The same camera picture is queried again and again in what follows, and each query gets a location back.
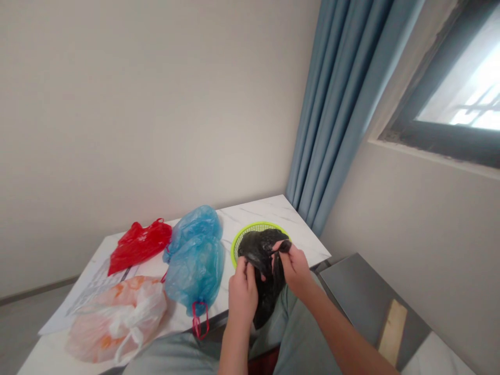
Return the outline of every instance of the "green plastic basket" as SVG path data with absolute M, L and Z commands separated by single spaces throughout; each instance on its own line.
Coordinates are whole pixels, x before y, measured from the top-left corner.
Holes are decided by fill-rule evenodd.
M 285 232 L 285 230 L 273 223 L 269 223 L 267 221 L 258 221 L 253 224 L 247 225 L 244 227 L 241 231 L 238 232 L 236 237 L 233 240 L 233 244 L 231 245 L 231 260 L 233 261 L 233 266 L 236 268 L 238 264 L 238 247 L 240 247 L 240 242 L 241 239 L 243 238 L 243 235 L 247 232 L 251 231 L 257 231 L 257 232 L 262 232 L 266 229 L 279 229 L 282 233 L 286 234 L 289 238 L 290 236 L 288 233 Z

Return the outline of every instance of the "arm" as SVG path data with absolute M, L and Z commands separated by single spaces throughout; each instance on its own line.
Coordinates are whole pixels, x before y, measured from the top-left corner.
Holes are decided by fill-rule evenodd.
M 309 271 L 302 250 L 294 245 L 288 254 L 281 253 L 285 279 L 317 321 L 343 374 L 398 374 L 396 369 L 371 346 L 345 319 Z
M 257 300 L 254 267 L 240 257 L 236 273 L 229 279 L 229 317 L 222 337 L 219 375 L 248 374 L 248 343 Z

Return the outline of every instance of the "white paper sheet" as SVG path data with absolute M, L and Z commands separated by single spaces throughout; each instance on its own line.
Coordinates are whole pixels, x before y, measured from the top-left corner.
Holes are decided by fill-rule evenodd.
M 139 266 L 131 267 L 108 277 L 109 257 L 116 248 L 116 244 L 106 243 L 107 239 L 108 237 L 100 246 L 103 251 L 96 252 L 64 302 L 38 332 L 39 335 L 46 335 L 71 327 L 76 317 L 75 312 L 92 297 L 107 291 L 123 280 L 135 276 Z

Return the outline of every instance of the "curtain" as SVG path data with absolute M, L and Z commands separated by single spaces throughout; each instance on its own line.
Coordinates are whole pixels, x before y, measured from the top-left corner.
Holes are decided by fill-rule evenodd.
M 286 197 L 320 235 L 424 0 L 323 0 Z

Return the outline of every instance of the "leg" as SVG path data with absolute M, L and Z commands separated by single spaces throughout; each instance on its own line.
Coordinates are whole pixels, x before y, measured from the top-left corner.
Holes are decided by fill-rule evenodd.
M 215 375 L 220 348 L 220 343 L 199 341 L 191 332 L 160 337 L 128 364 L 123 375 Z
M 288 286 L 281 292 L 273 315 L 259 331 L 250 358 L 281 342 L 275 374 L 341 374 L 314 317 Z

